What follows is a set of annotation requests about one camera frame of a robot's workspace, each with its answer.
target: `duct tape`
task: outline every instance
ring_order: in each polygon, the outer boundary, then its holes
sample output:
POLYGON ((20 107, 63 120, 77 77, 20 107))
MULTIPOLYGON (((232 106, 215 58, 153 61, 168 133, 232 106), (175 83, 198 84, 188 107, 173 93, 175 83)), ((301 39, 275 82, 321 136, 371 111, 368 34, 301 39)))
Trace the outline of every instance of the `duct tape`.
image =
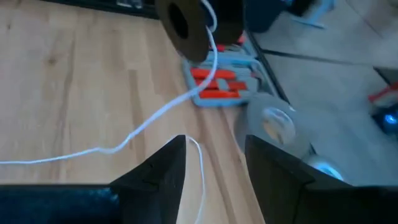
POLYGON ((324 157, 313 155, 310 156, 308 159, 305 159, 305 162, 324 174, 328 174, 329 176, 334 177, 338 180, 347 182, 346 173, 342 172, 341 169, 334 162, 324 157))
POLYGON ((246 135, 252 134, 289 154, 303 159, 310 142, 302 131, 297 112, 267 93, 254 95, 234 124, 235 140, 244 152, 246 135))

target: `white cable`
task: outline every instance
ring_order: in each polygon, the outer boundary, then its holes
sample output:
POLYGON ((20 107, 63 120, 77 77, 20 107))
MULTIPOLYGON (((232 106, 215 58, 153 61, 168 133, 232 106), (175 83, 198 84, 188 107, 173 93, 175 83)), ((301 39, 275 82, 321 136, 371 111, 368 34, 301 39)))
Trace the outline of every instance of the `white cable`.
POLYGON ((53 158, 48 158, 48 159, 38 159, 38 160, 33 160, 33 161, 0 161, 0 164, 37 164, 37 163, 42 163, 42 162, 57 161, 57 160, 61 160, 61 159, 70 159, 70 158, 77 157, 77 156, 83 156, 83 155, 86 155, 86 154, 89 154, 92 152, 100 152, 100 153, 104 153, 104 154, 114 154, 115 152, 120 151, 122 148, 124 148, 126 146, 126 144, 132 138, 134 138, 142 130, 144 130, 146 127, 148 127, 148 125, 150 125, 158 117, 162 116, 166 111, 171 109, 173 106, 176 106, 176 105, 182 103, 183 101, 189 99, 191 96, 199 94, 199 92, 204 90, 206 88, 206 86, 208 86, 208 84, 211 82, 211 80, 213 79, 213 77, 216 73, 216 69, 217 69, 218 52, 217 52, 216 43, 214 41, 213 35, 211 34, 211 31, 209 30, 209 28, 206 28, 206 29, 207 29, 207 33, 208 33, 208 36, 210 39, 211 48, 213 49, 213 52, 214 52, 213 66, 210 70, 209 75, 206 77, 206 79, 200 85, 198 85, 197 87, 191 89, 190 91, 176 97, 175 99, 173 99, 172 101, 168 102, 166 105, 161 107, 161 109, 157 110, 151 117, 149 117, 147 120, 145 120, 137 129, 135 129, 133 132, 131 132, 120 145, 118 145, 114 148, 96 147, 96 148, 87 149, 87 150, 84 150, 81 152, 76 152, 73 154, 58 156, 58 157, 53 157, 53 158))
MULTIPOLYGON (((213 52, 214 52, 214 59, 213 59, 213 66, 210 70, 209 75, 205 78, 205 80, 200 85, 198 85, 197 87, 191 89, 190 91, 176 97, 175 99, 173 99, 172 101, 168 102, 166 105, 161 107, 151 117, 149 117, 147 120, 145 120, 137 129, 132 131, 120 145, 118 145, 114 148, 110 149, 110 148, 95 147, 92 149, 87 149, 87 150, 84 150, 81 152, 76 152, 76 153, 72 153, 72 154, 64 155, 64 156, 57 156, 57 157, 52 157, 52 158, 47 158, 47 159, 37 159, 37 160, 31 160, 31 161, 0 161, 0 164, 3 164, 3 165, 4 164, 38 164, 38 163, 51 162, 51 161, 57 161, 57 160, 62 160, 62 159, 71 159, 73 157, 83 156, 83 155, 86 155, 86 154, 89 154, 92 152, 100 152, 100 153, 104 153, 104 154, 114 154, 114 153, 120 151, 121 149, 123 149, 132 138, 134 138, 137 134, 139 134, 141 131, 143 131, 146 127, 148 127, 148 125, 150 125, 153 121, 155 121, 157 118, 162 116, 165 112, 167 112, 173 106, 176 106, 176 105, 182 103, 183 101, 189 99, 191 96, 197 95, 197 94, 199 94, 199 92, 204 90, 209 85, 209 83, 212 81, 212 79, 214 78, 214 75, 217 70, 218 51, 217 51, 217 47, 216 47, 216 43, 214 41, 213 35, 211 34, 212 32, 214 32, 217 29, 217 17, 216 17, 216 14, 215 14, 211 4, 207 0, 201 0, 201 1, 202 1, 203 5, 205 5, 205 7, 208 9, 211 18, 213 19, 212 27, 210 27, 210 28, 206 27, 206 30, 207 30, 207 34, 209 36, 211 48, 213 49, 213 52)), ((195 145, 198 149, 198 153, 199 153, 202 195, 201 195, 197 219, 195 220, 195 224, 198 224, 201 214, 202 214, 202 211, 203 211, 204 202, 206 199, 205 171, 203 169, 203 154, 202 154, 201 147, 200 147, 199 143, 195 139, 193 139, 191 136, 186 135, 186 137, 189 140, 191 140, 193 143, 195 143, 195 145)))
POLYGON ((216 31, 218 25, 216 13, 214 12, 213 7, 207 0, 201 0, 201 2, 207 8, 207 11, 210 13, 211 19, 213 20, 213 25, 209 29, 211 32, 214 32, 216 31))
POLYGON ((199 145, 199 143, 194 140, 193 137, 191 136, 187 136, 186 137, 191 140, 193 143, 195 143, 195 145, 197 146, 198 149, 198 153, 199 153, 199 161, 200 161, 200 175, 201 175, 201 199, 200 199, 200 206, 199 206, 199 211, 198 211, 198 215, 197 215, 197 219, 195 221, 195 224, 199 223, 200 217, 201 217, 201 213, 203 210, 203 206, 205 204, 205 198, 206 198, 206 187, 205 187, 205 171, 203 170, 203 154, 201 151, 201 147, 199 145))

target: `spool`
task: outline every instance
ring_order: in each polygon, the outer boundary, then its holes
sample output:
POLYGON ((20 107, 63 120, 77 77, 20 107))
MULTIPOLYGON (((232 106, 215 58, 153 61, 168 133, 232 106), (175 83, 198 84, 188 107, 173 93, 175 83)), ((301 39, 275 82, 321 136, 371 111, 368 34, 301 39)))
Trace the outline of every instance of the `spool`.
POLYGON ((299 159, 310 152, 310 143, 303 134, 297 112, 288 103, 267 93, 259 93, 250 99, 235 121, 234 134, 243 152, 248 134, 299 159))
MULTIPOLYGON (((208 1, 218 25, 213 33, 217 44, 231 45, 243 33, 242 0, 208 1)), ((211 16, 200 0, 157 0, 156 11, 175 49, 192 62, 202 62, 209 51, 206 26, 211 16)))
POLYGON ((347 182, 346 174, 332 161, 323 157, 314 155, 309 157, 305 162, 320 172, 334 177, 338 180, 347 182))

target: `wooden table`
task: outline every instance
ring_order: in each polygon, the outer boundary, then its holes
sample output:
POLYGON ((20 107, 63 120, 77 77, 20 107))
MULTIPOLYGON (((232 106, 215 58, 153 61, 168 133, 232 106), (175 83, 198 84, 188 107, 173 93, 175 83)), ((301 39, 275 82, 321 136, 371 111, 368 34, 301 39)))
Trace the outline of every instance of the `wooden table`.
MULTIPOLYGON (((31 160, 113 147, 186 92, 180 57, 159 21, 34 0, 0 0, 0 160, 31 160)), ((2 183, 108 183, 175 134, 203 147, 203 223, 264 223, 244 155, 234 142, 238 109, 186 101, 117 154, 0 166, 2 183)), ((201 180, 187 146, 178 223, 193 223, 201 180)))

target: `gray tile floor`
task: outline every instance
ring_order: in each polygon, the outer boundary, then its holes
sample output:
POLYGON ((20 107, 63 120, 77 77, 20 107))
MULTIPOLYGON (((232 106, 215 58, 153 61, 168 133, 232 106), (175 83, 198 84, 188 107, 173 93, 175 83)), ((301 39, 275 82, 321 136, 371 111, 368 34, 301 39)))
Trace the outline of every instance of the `gray tile floor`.
POLYGON ((256 36, 269 50, 358 63, 266 55, 316 152, 338 164, 353 185, 398 185, 398 142, 373 123, 367 99, 386 86, 373 65, 398 68, 398 9, 386 1, 337 0, 322 19, 326 30, 283 14, 256 36))
POLYGON ((269 50, 398 68, 398 9, 387 0, 337 0, 320 22, 326 29, 304 26, 282 13, 256 37, 269 50))

